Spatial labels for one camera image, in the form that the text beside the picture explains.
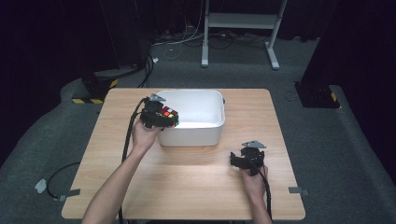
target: wooden table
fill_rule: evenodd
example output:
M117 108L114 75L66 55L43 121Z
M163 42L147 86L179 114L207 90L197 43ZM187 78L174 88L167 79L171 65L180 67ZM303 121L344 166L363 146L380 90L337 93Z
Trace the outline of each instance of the wooden table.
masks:
M113 89L106 97L62 215L82 218L97 190L120 165L129 119L144 97L163 89ZM127 219L251 219L240 172L230 165L230 152L240 156L242 143L258 140L267 148L273 219L305 216L270 92L220 89L225 124L214 147L162 147L158 140L141 161L122 210Z

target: white metal frame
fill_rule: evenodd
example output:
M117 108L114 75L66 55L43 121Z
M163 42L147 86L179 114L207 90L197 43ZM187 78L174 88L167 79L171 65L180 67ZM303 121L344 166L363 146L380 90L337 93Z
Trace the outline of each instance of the white metal frame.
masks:
M288 0L282 0L280 9L275 15L262 14L235 14L235 13L209 13L209 0L206 0L205 7L205 32L204 43L202 46L202 67L209 66L209 48L208 48L208 31L209 27L226 27L226 28L248 28L248 29L267 29L273 30L269 42L265 42L265 49L271 61L273 69L279 69L274 44L276 35L282 21L283 12Z

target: white bin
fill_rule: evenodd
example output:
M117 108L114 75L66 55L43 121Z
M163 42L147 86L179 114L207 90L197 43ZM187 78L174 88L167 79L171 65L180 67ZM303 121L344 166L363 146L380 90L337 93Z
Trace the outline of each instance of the white bin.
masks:
M225 121L220 92L212 90L175 90L157 93L164 105L176 110L179 124L158 134L164 147L205 147L219 143Z

